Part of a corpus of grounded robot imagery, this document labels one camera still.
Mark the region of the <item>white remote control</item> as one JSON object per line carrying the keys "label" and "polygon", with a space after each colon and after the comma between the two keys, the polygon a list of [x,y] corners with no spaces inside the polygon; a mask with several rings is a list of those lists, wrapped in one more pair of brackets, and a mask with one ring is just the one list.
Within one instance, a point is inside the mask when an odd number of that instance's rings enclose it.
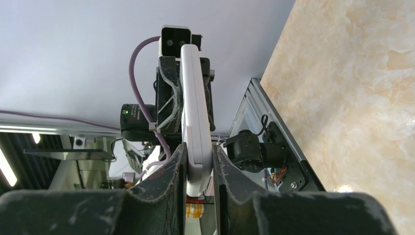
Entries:
{"label": "white remote control", "polygon": [[201,60],[196,45],[181,47],[180,82],[184,102],[182,141],[187,147],[186,193],[198,197],[209,183],[213,150]]}

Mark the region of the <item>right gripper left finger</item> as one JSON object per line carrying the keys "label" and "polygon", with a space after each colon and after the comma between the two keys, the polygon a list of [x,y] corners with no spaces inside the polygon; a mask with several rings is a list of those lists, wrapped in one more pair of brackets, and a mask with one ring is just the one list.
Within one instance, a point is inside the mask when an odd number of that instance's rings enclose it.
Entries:
{"label": "right gripper left finger", "polygon": [[187,146],[130,189],[15,190],[0,198],[3,235],[182,235]]}

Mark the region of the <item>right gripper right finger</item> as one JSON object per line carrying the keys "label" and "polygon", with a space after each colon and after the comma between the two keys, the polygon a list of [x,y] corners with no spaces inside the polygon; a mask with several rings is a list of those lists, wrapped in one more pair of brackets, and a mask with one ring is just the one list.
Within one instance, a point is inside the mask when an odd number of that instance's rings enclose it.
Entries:
{"label": "right gripper right finger", "polygon": [[394,235],[384,207],[364,193],[270,192],[213,147],[219,235]]}

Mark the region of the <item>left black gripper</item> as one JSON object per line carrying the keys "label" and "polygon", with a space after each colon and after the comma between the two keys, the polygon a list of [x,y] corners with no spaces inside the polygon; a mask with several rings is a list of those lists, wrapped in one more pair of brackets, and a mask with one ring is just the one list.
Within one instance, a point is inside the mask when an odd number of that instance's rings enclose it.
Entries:
{"label": "left black gripper", "polygon": [[[215,131],[211,82],[214,71],[210,69],[210,60],[200,58],[205,97],[207,103],[210,131]],[[181,118],[184,101],[180,82],[180,62],[175,57],[161,56],[156,79],[156,129],[162,135],[178,135],[181,133]]]}

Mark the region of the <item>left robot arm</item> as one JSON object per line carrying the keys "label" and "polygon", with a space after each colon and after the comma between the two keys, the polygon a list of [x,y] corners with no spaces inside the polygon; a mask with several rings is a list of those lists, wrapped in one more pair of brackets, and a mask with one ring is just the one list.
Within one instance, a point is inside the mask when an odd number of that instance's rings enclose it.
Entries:
{"label": "left robot arm", "polygon": [[[210,60],[200,58],[203,83],[205,89],[208,120],[210,131],[215,131],[213,118],[213,104],[211,94],[211,82],[214,80],[214,70],[210,68]],[[159,66],[156,70],[156,80],[153,83],[156,92],[155,104],[146,104],[156,130],[167,141],[181,136],[181,118],[183,112],[183,90],[180,82],[180,62],[173,57],[162,56],[159,58]],[[157,142],[154,132],[150,130],[139,105],[124,104],[120,113],[121,135],[129,141]]]}

